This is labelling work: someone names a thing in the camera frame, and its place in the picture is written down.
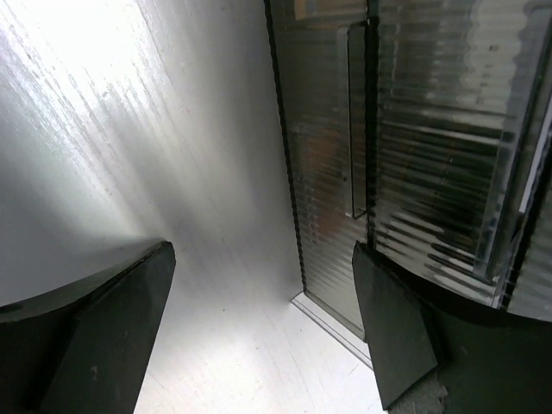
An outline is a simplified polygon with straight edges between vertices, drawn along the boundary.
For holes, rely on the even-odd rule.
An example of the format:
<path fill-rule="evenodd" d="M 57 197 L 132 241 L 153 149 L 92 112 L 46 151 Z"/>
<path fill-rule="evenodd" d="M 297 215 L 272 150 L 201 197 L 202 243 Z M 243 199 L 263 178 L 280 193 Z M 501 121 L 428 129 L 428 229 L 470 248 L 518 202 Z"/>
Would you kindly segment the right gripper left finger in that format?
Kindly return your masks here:
<path fill-rule="evenodd" d="M 132 260 L 1 308 L 3 413 L 131 413 L 171 290 L 161 241 Z"/>

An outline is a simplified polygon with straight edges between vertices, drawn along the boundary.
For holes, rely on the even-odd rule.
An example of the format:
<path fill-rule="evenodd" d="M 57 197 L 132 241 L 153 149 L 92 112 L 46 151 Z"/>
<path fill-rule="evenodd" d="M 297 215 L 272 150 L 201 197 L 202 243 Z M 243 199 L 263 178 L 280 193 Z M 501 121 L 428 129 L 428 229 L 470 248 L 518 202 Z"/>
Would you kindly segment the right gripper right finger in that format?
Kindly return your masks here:
<path fill-rule="evenodd" d="M 549 413 L 551 325 L 464 298 L 353 251 L 354 286 L 389 413 Z"/>

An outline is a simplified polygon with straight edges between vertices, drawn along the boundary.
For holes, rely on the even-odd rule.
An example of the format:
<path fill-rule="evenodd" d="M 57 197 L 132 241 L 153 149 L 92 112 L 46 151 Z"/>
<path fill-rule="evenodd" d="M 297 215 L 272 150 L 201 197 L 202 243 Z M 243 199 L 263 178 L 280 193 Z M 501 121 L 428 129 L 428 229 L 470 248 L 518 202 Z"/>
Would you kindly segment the clear acrylic drawer organizer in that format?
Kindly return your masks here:
<path fill-rule="evenodd" d="M 548 1 L 268 1 L 303 288 L 370 362 L 354 245 L 478 304 L 549 321 Z"/>

